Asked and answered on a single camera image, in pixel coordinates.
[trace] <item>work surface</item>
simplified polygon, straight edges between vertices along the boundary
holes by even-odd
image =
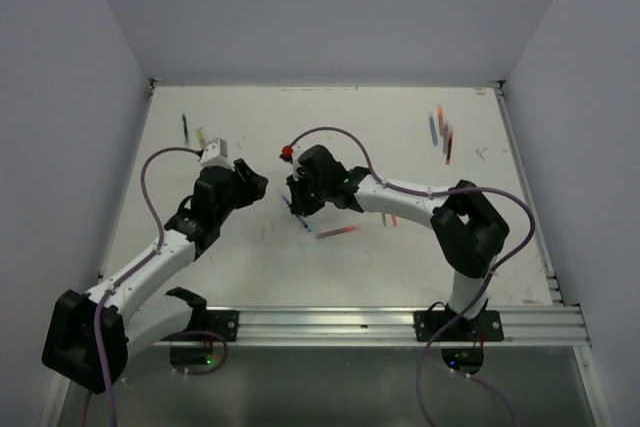
[[[451,164],[442,138],[432,142],[429,113],[437,105],[454,128]],[[106,262],[108,275],[122,268],[155,238],[139,173],[158,149],[184,145],[182,114],[190,144],[204,127],[209,139],[229,143],[231,160],[242,157],[269,179],[260,202],[231,214],[220,239],[166,288],[182,286],[214,305],[416,306],[444,300],[453,270],[433,232],[398,219],[383,226],[379,214],[327,206],[307,220],[314,233],[356,225],[359,230],[322,240],[289,214],[281,193],[291,167],[278,155],[302,131],[332,125],[350,130],[367,146],[383,176],[433,186],[460,179],[499,187],[523,198],[494,92],[463,88],[263,88],[159,87],[155,91],[122,212]],[[318,133],[301,145],[324,144],[347,169],[364,165],[351,140]],[[187,153],[158,158],[148,185],[163,220],[192,193],[199,164]],[[511,228],[503,253],[526,235],[528,221],[515,204],[490,196]],[[545,267],[535,242],[502,267],[489,287],[492,305],[550,305]]]

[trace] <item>metal bracket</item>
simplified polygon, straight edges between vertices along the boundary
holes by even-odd
[[[207,310],[207,321],[214,333],[227,342],[235,342],[238,337],[240,312],[237,310]]]
[[[418,310],[413,313],[413,327],[418,342],[427,342],[443,325],[451,320],[451,313],[445,310]],[[504,332],[497,310],[485,310],[473,320],[457,322],[446,330],[438,342],[502,342]]]

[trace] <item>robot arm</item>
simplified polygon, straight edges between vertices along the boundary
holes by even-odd
[[[293,214],[312,215],[330,202],[339,209],[391,214],[432,229],[455,270],[447,303],[453,313],[462,311],[477,294],[509,234],[507,223],[480,193],[429,197],[393,190],[385,187],[386,182],[377,181],[367,168],[347,171],[322,145],[304,152],[294,146],[288,152],[283,151],[281,157],[293,165],[293,175],[287,178]],[[467,181],[449,188],[395,180],[389,183],[426,193],[474,186]],[[483,295],[465,318],[476,318],[486,302]]]
[[[233,210],[262,199],[268,181],[242,159],[230,164],[221,139],[200,153],[200,165],[193,195],[180,203],[165,224],[162,245],[156,239],[120,272],[86,293],[69,290],[60,296],[42,354],[46,366],[94,393],[105,390],[92,320],[107,291],[113,293],[104,303],[101,323],[113,381],[128,358],[167,335],[185,328],[196,330],[206,320],[206,301],[184,289],[169,291],[155,305],[143,304],[220,237],[220,228]],[[149,261],[135,269],[145,257]]]

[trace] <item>gray wall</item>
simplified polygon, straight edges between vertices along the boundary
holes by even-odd
[[[187,83],[505,79],[552,0],[109,0],[153,77]]]
[[[145,97],[106,0],[0,0],[0,425],[38,422],[53,304],[95,280]]]
[[[560,287],[620,426],[640,417],[640,0],[555,0],[507,105]]]

